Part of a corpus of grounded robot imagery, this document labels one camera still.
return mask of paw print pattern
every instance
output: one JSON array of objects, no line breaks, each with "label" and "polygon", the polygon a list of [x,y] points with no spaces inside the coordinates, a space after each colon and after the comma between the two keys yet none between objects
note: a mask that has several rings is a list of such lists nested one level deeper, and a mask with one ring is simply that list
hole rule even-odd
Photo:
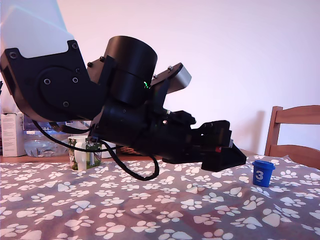
[{"label": "paw print pattern", "polygon": [[257,198],[256,196],[251,196],[250,197],[250,200],[246,200],[244,203],[243,203],[243,209],[245,210],[254,210],[257,208],[257,206],[263,204],[265,201],[263,201],[263,197],[259,197]]},{"label": "paw print pattern", "polygon": [[234,235],[230,232],[225,233],[222,229],[217,229],[214,233],[207,231],[203,234],[204,238],[202,240],[230,240]]},{"label": "paw print pattern", "polygon": [[177,198],[174,196],[169,196],[169,195],[158,195],[157,198],[154,200],[155,202],[160,202],[161,204],[167,204],[167,203],[172,203],[176,200]]},{"label": "paw print pattern", "polygon": [[139,205],[136,208],[132,208],[130,211],[134,214],[150,214],[156,208],[152,205]]},{"label": "paw print pattern", "polygon": [[70,192],[71,197],[78,197],[78,198],[81,198],[87,194],[89,194],[88,190],[85,190],[85,191],[78,190],[78,191]]},{"label": "paw print pattern", "polygon": [[229,215],[231,217],[234,217],[236,214],[240,214],[241,212],[238,210],[237,207],[231,206],[228,207],[226,205],[222,205],[222,206],[217,206],[214,208],[215,210],[217,210],[217,213],[220,215]]},{"label": "paw print pattern", "polygon": [[160,226],[157,226],[156,222],[150,221],[138,221],[136,223],[136,226],[132,226],[131,229],[135,231],[136,233],[141,233],[145,231],[146,233],[154,233]]},{"label": "paw print pattern", "polygon": [[291,207],[301,207],[302,205],[306,205],[305,202],[301,201],[300,199],[291,199],[290,197],[286,196],[280,199],[281,202],[284,202],[284,205]]},{"label": "paw print pattern", "polygon": [[191,211],[196,210],[196,209],[201,209],[202,208],[202,202],[201,201],[194,201],[193,199],[188,199],[185,201],[180,202],[181,208],[183,209],[189,209]]},{"label": "paw print pattern", "polygon": [[76,201],[74,205],[72,205],[71,209],[76,209],[75,211],[78,214],[81,214],[83,211],[89,211],[90,209],[94,209],[96,206],[90,204],[89,201],[83,200],[83,201]]},{"label": "paw print pattern", "polygon": [[172,229],[165,229],[164,233],[158,237],[158,240],[191,240],[192,237],[189,236],[184,231],[175,231]]},{"label": "paw print pattern", "polygon": [[167,222],[179,222],[180,218],[183,217],[184,215],[179,212],[179,211],[172,211],[172,212],[168,212],[168,211],[161,211],[160,212],[161,215],[156,216],[157,219],[161,219],[162,223],[167,223]]},{"label": "paw print pattern", "polygon": [[132,184],[128,184],[128,185],[123,185],[121,187],[122,190],[127,190],[127,191],[132,191],[134,189],[139,189],[140,186],[139,185],[132,185]]},{"label": "paw print pattern", "polygon": [[145,200],[150,196],[151,195],[149,193],[142,192],[142,193],[133,193],[132,195],[129,196],[129,198]]},{"label": "paw print pattern", "polygon": [[253,216],[250,216],[248,218],[239,218],[235,220],[235,222],[231,222],[231,225],[234,225],[238,228],[241,228],[243,226],[246,226],[248,229],[256,229],[257,227],[262,227],[262,224],[255,219]]},{"label": "paw print pattern", "polygon": [[286,171],[282,171],[280,172],[281,177],[286,178],[286,179],[294,179],[297,178],[297,173],[291,170],[286,170]]},{"label": "paw print pattern", "polygon": [[123,216],[124,212],[126,210],[118,210],[118,208],[116,207],[112,207],[112,208],[105,208],[101,210],[101,214],[99,215],[99,218],[107,218],[107,219],[114,219],[115,217],[119,218],[121,216]]},{"label": "paw print pattern", "polygon": [[214,192],[210,192],[209,195],[204,195],[202,200],[214,204],[214,203],[217,203],[217,202],[223,202],[224,201],[224,197],[223,196],[217,196]]},{"label": "paw print pattern", "polygon": [[95,230],[97,232],[94,235],[103,236],[103,239],[108,240],[111,239],[115,234],[122,233],[125,229],[126,227],[124,225],[116,225],[114,222],[107,222],[105,226],[96,228]]}]

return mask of screw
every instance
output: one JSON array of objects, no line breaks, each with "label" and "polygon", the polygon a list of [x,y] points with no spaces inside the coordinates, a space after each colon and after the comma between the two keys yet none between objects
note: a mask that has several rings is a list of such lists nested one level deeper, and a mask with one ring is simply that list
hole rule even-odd
[{"label": "screw", "polygon": [[72,45],[71,45],[71,46],[72,46],[72,48],[73,48],[73,49],[78,49],[78,44],[76,44],[75,42],[74,42],[74,43],[72,43]]},{"label": "screw", "polygon": [[49,85],[51,83],[49,78],[46,78],[45,80],[43,80],[45,85]]},{"label": "screw", "polygon": [[10,58],[12,58],[12,59],[16,59],[16,58],[17,58],[17,54],[16,54],[14,51],[10,52],[10,53],[9,53],[9,56],[10,56]]}]

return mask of wooden chair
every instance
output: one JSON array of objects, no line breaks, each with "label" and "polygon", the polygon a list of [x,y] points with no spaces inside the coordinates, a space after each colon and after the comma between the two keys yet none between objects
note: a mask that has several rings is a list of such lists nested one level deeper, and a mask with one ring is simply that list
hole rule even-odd
[{"label": "wooden chair", "polygon": [[296,163],[320,169],[319,150],[298,145],[277,145],[280,124],[320,125],[320,105],[297,106],[283,109],[281,106],[274,106],[272,108],[264,155],[271,157],[284,157],[289,155]]}]

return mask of white paw print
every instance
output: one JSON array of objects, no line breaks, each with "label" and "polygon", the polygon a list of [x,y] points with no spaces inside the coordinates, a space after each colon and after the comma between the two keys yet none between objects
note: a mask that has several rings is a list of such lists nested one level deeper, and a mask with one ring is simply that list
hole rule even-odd
[{"label": "white paw print", "polygon": [[294,192],[296,197],[304,197],[306,199],[314,199],[318,198],[317,195],[314,195],[313,193],[306,193],[306,192]]},{"label": "white paw print", "polygon": [[25,181],[27,184],[34,184],[34,183],[39,183],[39,182],[42,182],[42,181],[44,181],[44,179],[43,178],[35,178],[35,179],[30,179],[30,180],[28,180],[28,181]]},{"label": "white paw print", "polygon": [[0,220],[5,219],[6,216],[12,214],[12,211],[6,209],[5,206],[0,207]]},{"label": "white paw print", "polygon": [[113,181],[115,179],[116,179],[116,176],[109,175],[109,176],[105,176],[105,177],[101,178],[100,180],[105,181],[105,182],[109,182],[109,181]]},{"label": "white paw print", "polygon": [[165,229],[164,233],[158,237],[158,240],[191,240],[192,237],[189,236],[184,231],[175,231],[172,229]]},{"label": "white paw print", "polygon": [[187,176],[194,176],[198,174],[200,171],[200,167],[198,166],[191,166],[189,169],[185,171],[185,175]]},{"label": "white paw print", "polygon": [[118,183],[114,183],[114,182],[108,182],[108,183],[102,183],[101,184],[101,188],[106,188],[106,189],[111,189],[111,188],[117,188],[119,186]]},{"label": "white paw print", "polygon": [[152,213],[152,210],[155,210],[156,208],[152,205],[139,205],[136,206],[136,208],[132,208],[130,211],[134,214],[150,214]]},{"label": "white paw print", "polygon": [[167,204],[167,203],[172,203],[172,202],[174,202],[176,199],[177,199],[177,198],[174,197],[174,196],[158,195],[154,201],[155,201],[155,202],[160,202],[161,204]]},{"label": "white paw print", "polygon": [[238,228],[246,226],[248,229],[256,229],[257,227],[262,227],[262,224],[253,216],[250,216],[248,218],[239,218],[235,220],[235,222],[231,222],[230,224]]},{"label": "white paw print", "polygon": [[161,211],[160,212],[161,215],[156,216],[157,219],[161,219],[162,223],[167,223],[167,222],[179,222],[180,218],[183,217],[184,215],[179,212],[179,211],[172,211],[172,212],[168,212],[168,211]]},{"label": "white paw print", "polygon": [[254,210],[257,208],[257,206],[263,204],[265,201],[263,201],[263,197],[259,197],[257,198],[256,196],[251,196],[250,197],[250,200],[246,200],[244,203],[243,203],[243,209],[245,210]]},{"label": "white paw print", "polygon": [[214,192],[210,192],[209,195],[204,195],[202,200],[214,204],[217,202],[223,202],[224,198],[222,196],[217,196]]},{"label": "white paw print", "polygon": [[161,187],[158,183],[148,183],[145,186],[142,186],[144,189],[150,190],[150,189],[158,189]]},{"label": "white paw print", "polygon": [[311,226],[307,226],[307,225],[304,225],[304,224],[301,224],[301,225],[302,225],[302,227],[304,229],[307,229],[307,230],[310,230],[310,231],[314,231],[315,234],[320,236],[320,227],[311,227]]},{"label": "white paw print", "polygon": [[300,180],[301,184],[305,184],[305,185],[315,185],[315,186],[319,186],[320,183],[319,181],[312,181],[312,180]]},{"label": "white paw print", "polygon": [[115,194],[115,192],[112,190],[99,190],[99,191],[96,191],[95,194],[97,194],[99,197],[105,197],[105,196],[112,197]]},{"label": "white paw print", "polygon": [[83,211],[89,211],[90,209],[94,209],[96,206],[90,204],[89,201],[83,200],[83,201],[76,201],[74,205],[72,205],[71,209],[76,209],[75,211],[78,214],[81,214]]},{"label": "white paw print", "polygon": [[145,231],[146,233],[154,233],[160,226],[157,226],[156,222],[150,221],[138,221],[136,226],[132,226],[131,229],[136,233],[141,233]]},{"label": "white paw print", "polygon": [[205,176],[196,176],[196,177],[194,178],[194,180],[195,180],[196,182],[206,183],[206,182],[210,181],[211,179],[209,178],[209,175],[205,175]]},{"label": "white paw print", "polygon": [[112,199],[105,199],[104,201],[102,201],[101,203],[105,206],[111,206],[113,204],[122,204],[125,200],[120,199],[119,197],[114,197]]},{"label": "white paw print", "polygon": [[67,200],[59,200],[57,202],[53,202],[51,205],[52,206],[61,206],[61,205],[72,203],[73,201],[74,201],[73,199],[69,198]]},{"label": "white paw print", "polygon": [[306,205],[306,203],[301,201],[300,199],[291,199],[288,196],[281,198],[280,201],[284,202],[284,205],[289,207],[291,206],[301,207],[302,205]]},{"label": "white paw print", "polygon": [[298,187],[298,186],[301,186],[300,183],[297,183],[295,181],[283,181],[281,182],[282,185],[285,185],[286,187],[287,186],[294,186],[294,187]]},{"label": "white paw print", "polygon": [[224,191],[224,194],[229,194],[231,197],[238,197],[241,198],[242,197],[242,192],[241,192],[242,187],[234,187],[231,188],[230,191]]},{"label": "white paw print", "polygon": [[81,227],[90,227],[95,221],[89,219],[88,216],[82,216],[79,220],[70,219],[64,225],[69,227],[72,231],[77,231]]},{"label": "white paw print", "polygon": [[174,183],[174,180],[175,180],[175,177],[174,176],[168,176],[167,178],[165,179],[161,179],[159,181],[160,184],[162,185],[171,185]]},{"label": "white paw print", "polygon": [[32,202],[45,203],[45,202],[48,202],[50,199],[55,198],[55,196],[53,196],[53,195],[46,196],[43,193],[38,193],[37,195],[31,196],[31,198],[33,199]]},{"label": "white paw print", "polygon": [[222,184],[220,182],[208,182],[207,184],[203,185],[207,189],[217,190],[218,188],[222,187]]},{"label": "white paw print", "polygon": [[27,231],[28,225],[19,225],[18,223],[10,224],[6,228],[1,226],[0,237],[14,238],[17,234]]},{"label": "white paw print", "polygon": [[182,201],[180,203],[182,204],[181,208],[189,209],[191,211],[202,208],[202,206],[201,206],[202,202],[201,201],[195,201],[193,199],[188,199],[188,200]]},{"label": "white paw print", "polygon": [[271,198],[270,197],[270,194],[267,192],[267,191],[265,191],[265,190],[263,190],[261,187],[254,187],[254,186],[252,186],[251,187],[251,191],[252,192],[255,192],[255,193],[259,193],[259,194],[262,194],[262,195],[265,195],[266,197],[268,197],[268,198]]},{"label": "white paw print", "polygon": [[35,189],[37,187],[37,185],[35,184],[30,184],[30,185],[22,185],[18,188],[18,190],[21,190],[21,191],[26,191],[26,190],[32,190],[32,189]]},{"label": "white paw print", "polygon": [[18,176],[16,176],[14,178],[14,180],[16,181],[23,181],[23,180],[28,180],[29,178],[32,177],[31,173],[27,173],[27,174],[19,174]]},{"label": "white paw print", "polygon": [[127,191],[132,191],[134,189],[139,189],[139,188],[140,188],[139,185],[133,185],[133,184],[127,184],[127,185],[121,186],[121,190],[127,190]]},{"label": "white paw print", "polygon": [[65,181],[63,184],[58,184],[58,192],[71,192],[72,190],[75,190],[76,186],[71,185],[69,181]]},{"label": "white paw print", "polygon": [[286,179],[294,179],[298,177],[296,172],[290,170],[282,171],[280,172],[280,174],[283,178]]},{"label": "white paw print", "polygon": [[78,191],[70,192],[71,197],[78,197],[78,198],[81,198],[87,194],[89,194],[88,190],[84,190],[84,191],[78,190]]},{"label": "white paw print", "polygon": [[44,210],[45,208],[43,206],[39,206],[39,207],[29,207],[26,210],[23,211],[18,211],[16,213],[16,217],[17,218],[24,218],[24,217],[35,217],[38,214],[43,214],[45,212]]},{"label": "white paw print", "polygon": [[57,172],[57,171],[52,171],[51,174],[49,174],[50,179],[55,179],[58,177],[61,177],[64,173],[62,172]]},{"label": "white paw print", "polygon": [[141,199],[141,200],[145,200],[145,199],[147,199],[148,197],[151,197],[151,195],[148,194],[148,193],[145,193],[145,192],[142,192],[142,193],[133,193],[132,195],[129,196],[129,198],[132,198],[132,199]]},{"label": "white paw print", "polygon": [[103,239],[111,239],[115,234],[122,233],[125,230],[124,225],[116,225],[114,222],[107,222],[105,226],[96,228],[97,231],[94,235],[103,236]]},{"label": "white paw print", "polygon": [[118,210],[118,208],[116,207],[112,207],[112,208],[105,208],[101,210],[101,214],[99,215],[99,218],[107,218],[107,219],[114,219],[115,217],[119,218],[121,216],[123,216],[124,212],[126,210]]},{"label": "white paw print", "polygon": [[95,184],[97,184],[95,181],[84,181],[79,183],[81,187],[91,187]]},{"label": "white paw print", "polygon": [[193,216],[193,221],[196,224],[212,225],[214,223],[221,223],[219,217],[210,216],[209,214],[202,214],[201,216]]},{"label": "white paw print", "polygon": [[122,183],[135,183],[137,179],[133,178],[132,176],[127,176],[121,179]]},{"label": "white paw print", "polygon": [[234,206],[226,206],[226,205],[222,205],[222,206],[217,206],[214,208],[215,210],[217,210],[217,213],[220,215],[229,215],[231,217],[234,217],[235,214],[240,214],[241,212],[238,210],[237,207]]},{"label": "white paw print", "polygon": [[164,187],[164,188],[161,188],[160,190],[164,191],[164,193],[166,194],[177,194],[180,192],[180,190],[175,187],[173,188]]},{"label": "white paw print", "polygon": [[56,236],[56,239],[54,240],[82,240],[82,239],[78,238],[78,236],[68,237],[68,234],[60,233],[58,236]]},{"label": "white paw print", "polygon": [[204,238],[202,240],[230,240],[234,235],[230,232],[225,233],[222,229],[217,229],[214,233],[207,231],[203,234]]}]

